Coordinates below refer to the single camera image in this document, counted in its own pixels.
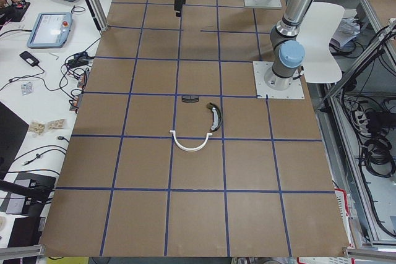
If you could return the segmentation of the black brake pad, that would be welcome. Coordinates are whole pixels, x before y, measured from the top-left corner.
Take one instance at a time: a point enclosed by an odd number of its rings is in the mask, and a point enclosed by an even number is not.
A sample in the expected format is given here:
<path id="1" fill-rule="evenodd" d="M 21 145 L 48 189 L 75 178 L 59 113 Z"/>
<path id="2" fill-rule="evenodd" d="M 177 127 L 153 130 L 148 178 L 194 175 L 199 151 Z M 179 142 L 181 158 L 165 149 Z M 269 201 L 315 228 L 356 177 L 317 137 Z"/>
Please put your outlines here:
<path id="1" fill-rule="evenodd" d="M 198 103 L 199 96 L 198 95 L 182 95 L 181 100 L 183 103 Z"/>

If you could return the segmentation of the olive brake shoe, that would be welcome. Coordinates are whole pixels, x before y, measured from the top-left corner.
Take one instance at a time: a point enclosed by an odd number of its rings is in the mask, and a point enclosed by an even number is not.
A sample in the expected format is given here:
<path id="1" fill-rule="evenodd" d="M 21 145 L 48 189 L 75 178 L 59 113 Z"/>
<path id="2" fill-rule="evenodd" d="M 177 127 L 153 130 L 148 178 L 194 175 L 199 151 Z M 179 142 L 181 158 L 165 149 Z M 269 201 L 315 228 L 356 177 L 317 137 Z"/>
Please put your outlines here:
<path id="1" fill-rule="evenodd" d="M 215 103 L 209 102 L 207 104 L 207 109 L 211 110 L 211 112 L 213 113 L 213 124 L 210 127 L 210 131 L 216 132 L 223 123 L 223 113 Z"/>

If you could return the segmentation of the near teach pendant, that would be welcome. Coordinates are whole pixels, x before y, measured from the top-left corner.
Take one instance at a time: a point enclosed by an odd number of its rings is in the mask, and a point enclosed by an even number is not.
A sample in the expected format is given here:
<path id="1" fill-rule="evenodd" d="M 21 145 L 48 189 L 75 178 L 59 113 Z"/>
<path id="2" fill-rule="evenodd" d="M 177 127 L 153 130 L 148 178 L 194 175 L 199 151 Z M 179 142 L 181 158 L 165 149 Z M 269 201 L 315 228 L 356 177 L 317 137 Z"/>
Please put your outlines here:
<path id="1" fill-rule="evenodd" d="M 62 48 L 72 27 L 70 12 L 39 13 L 29 39 L 28 48 Z"/>

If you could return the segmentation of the white chair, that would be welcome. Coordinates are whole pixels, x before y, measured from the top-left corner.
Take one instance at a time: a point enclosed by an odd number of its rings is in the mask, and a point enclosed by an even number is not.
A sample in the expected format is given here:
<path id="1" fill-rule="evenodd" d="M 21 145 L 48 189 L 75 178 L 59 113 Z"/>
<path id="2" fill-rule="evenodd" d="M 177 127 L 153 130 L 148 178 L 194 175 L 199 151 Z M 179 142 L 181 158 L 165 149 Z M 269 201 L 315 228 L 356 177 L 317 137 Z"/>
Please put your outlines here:
<path id="1" fill-rule="evenodd" d="M 332 39 L 344 15 L 344 8 L 327 2 L 312 2 L 296 40 L 305 50 L 302 63 L 307 83 L 336 83 L 341 69 L 329 50 Z"/>

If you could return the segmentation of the white curved plastic bracket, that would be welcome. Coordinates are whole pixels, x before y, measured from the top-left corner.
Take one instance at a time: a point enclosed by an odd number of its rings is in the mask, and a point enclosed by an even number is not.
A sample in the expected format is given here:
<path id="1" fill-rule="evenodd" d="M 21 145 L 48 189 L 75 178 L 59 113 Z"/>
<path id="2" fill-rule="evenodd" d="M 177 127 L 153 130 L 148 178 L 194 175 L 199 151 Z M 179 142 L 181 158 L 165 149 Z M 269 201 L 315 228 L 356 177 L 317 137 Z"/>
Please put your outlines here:
<path id="1" fill-rule="evenodd" d="M 214 140 L 211 132 L 207 132 L 203 137 L 197 139 L 179 138 L 179 135 L 176 133 L 175 130 L 170 130 L 169 133 L 172 138 L 174 147 L 179 151 L 187 153 L 195 153 L 201 151 L 209 146 L 209 143 Z"/>

